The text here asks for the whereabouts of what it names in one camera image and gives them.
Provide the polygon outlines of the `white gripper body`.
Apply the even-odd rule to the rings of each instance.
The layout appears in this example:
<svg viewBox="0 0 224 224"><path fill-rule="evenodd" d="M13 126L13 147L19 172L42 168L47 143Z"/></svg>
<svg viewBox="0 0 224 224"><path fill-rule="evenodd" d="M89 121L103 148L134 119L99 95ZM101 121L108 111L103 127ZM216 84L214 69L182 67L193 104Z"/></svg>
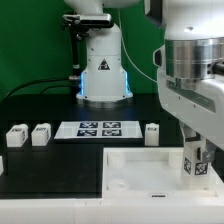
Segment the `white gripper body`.
<svg viewBox="0 0 224 224"><path fill-rule="evenodd" d="M157 84L166 111L224 150L224 76L201 80L189 91L176 88L158 69Z"/></svg>

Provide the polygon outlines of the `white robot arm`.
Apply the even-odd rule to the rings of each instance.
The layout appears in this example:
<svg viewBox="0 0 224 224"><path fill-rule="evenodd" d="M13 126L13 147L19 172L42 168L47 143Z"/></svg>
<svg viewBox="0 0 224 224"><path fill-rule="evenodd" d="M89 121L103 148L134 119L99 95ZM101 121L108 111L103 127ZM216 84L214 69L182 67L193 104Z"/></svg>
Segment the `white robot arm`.
<svg viewBox="0 0 224 224"><path fill-rule="evenodd" d="M121 67L121 31L105 14L139 0L64 0L63 19L87 34L79 101L116 104L132 96ZM185 149L203 163L224 150L224 0L144 0L145 15L165 30L154 52L161 106L179 121Z"/></svg>

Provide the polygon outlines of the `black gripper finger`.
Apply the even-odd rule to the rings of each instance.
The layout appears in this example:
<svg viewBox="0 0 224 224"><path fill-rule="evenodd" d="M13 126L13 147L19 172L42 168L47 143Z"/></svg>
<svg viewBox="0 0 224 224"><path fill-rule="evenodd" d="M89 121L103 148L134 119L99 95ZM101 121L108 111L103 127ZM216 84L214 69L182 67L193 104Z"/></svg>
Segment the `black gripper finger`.
<svg viewBox="0 0 224 224"><path fill-rule="evenodd" d="M179 125L183 136L183 140L185 142L193 142L198 140L197 133L192 128L190 128L183 122L179 122Z"/></svg>
<svg viewBox="0 0 224 224"><path fill-rule="evenodd" d="M204 139L197 149L197 159L202 163L211 163L215 158L216 146Z"/></svg>

